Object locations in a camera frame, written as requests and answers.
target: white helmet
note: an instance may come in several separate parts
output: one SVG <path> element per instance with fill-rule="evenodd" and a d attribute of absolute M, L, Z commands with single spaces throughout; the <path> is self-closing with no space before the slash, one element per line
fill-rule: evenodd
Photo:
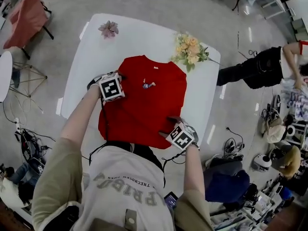
<path fill-rule="evenodd" d="M 271 159 L 264 154 L 257 155 L 252 163 L 252 168 L 260 172 L 268 171 L 270 166 Z"/>

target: glove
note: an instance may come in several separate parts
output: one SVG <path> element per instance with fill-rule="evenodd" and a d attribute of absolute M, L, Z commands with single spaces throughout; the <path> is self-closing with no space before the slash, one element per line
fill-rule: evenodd
<path fill-rule="evenodd" d="M 119 74 L 120 81 L 122 81 L 123 79 L 126 79 L 126 77 L 119 70 L 116 70 L 114 72 L 110 72 L 108 74 L 98 75 L 98 76 L 94 77 L 93 80 L 91 80 L 90 83 L 87 85 L 87 90 L 89 90 L 90 87 L 93 86 L 93 85 L 99 86 L 98 82 L 101 80 L 102 76 L 104 76 L 104 75 L 111 75 L 113 73 L 118 73 Z"/>
<path fill-rule="evenodd" d="M 192 126 L 188 125 L 188 123 L 179 116 L 168 116 L 167 119 L 175 124 L 174 127 L 176 127 L 179 123 L 183 123 L 191 131 L 194 137 L 192 144 L 199 148 L 199 146 L 197 145 L 199 141 L 199 137 L 198 137 L 196 130 Z M 169 135 L 168 133 L 165 133 L 164 131 L 159 131 L 158 133 L 164 138 L 166 138 Z"/>

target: black pants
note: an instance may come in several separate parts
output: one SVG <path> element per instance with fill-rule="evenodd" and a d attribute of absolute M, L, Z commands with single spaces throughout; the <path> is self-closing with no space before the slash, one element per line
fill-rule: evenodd
<path fill-rule="evenodd" d="M 109 145 L 116 146 L 116 147 L 122 148 L 125 151 L 131 152 L 131 145 L 128 142 L 107 141 L 106 146 L 109 146 Z M 150 162 L 154 163 L 157 167 L 159 167 L 163 171 L 162 164 L 160 163 L 160 161 L 154 155 L 153 151 L 148 146 L 135 144 L 133 153 L 149 160 Z"/>
<path fill-rule="evenodd" d="M 242 64 L 220 69 L 217 85 L 223 86 L 229 82 L 236 82 L 241 79 L 253 89 L 263 86 L 274 86 L 280 83 L 282 79 L 282 70 L 279 62 L 280 51 L 280 47 L 270 48 Z"/>

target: red sleeve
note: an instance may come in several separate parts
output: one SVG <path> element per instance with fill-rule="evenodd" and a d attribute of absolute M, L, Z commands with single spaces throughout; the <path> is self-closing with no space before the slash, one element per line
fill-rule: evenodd
<path fill-rule="evenodd" d="M 308 41 L 300 41 L 299 47 L 300 47 L 300 54 L 308 56 Z"/>

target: red t-shirt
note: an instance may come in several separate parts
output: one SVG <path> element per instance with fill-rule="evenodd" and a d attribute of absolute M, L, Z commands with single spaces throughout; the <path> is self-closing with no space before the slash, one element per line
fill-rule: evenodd
<path fill-rule="evenodd" d="M 170 143 L 160 130 L 170 133 L 174 124 L 168 116 L 180 116 L 186 91 L 186 74 L 173 62 L 151 61 L 146 56 L 126 58 L 119 71 L 125 98 L 107 102 L 101 110 L 98 129 L 109 141 L 125 141 L 166 149 Z M 155 83 L 144 89 L 144 84 Z"/>

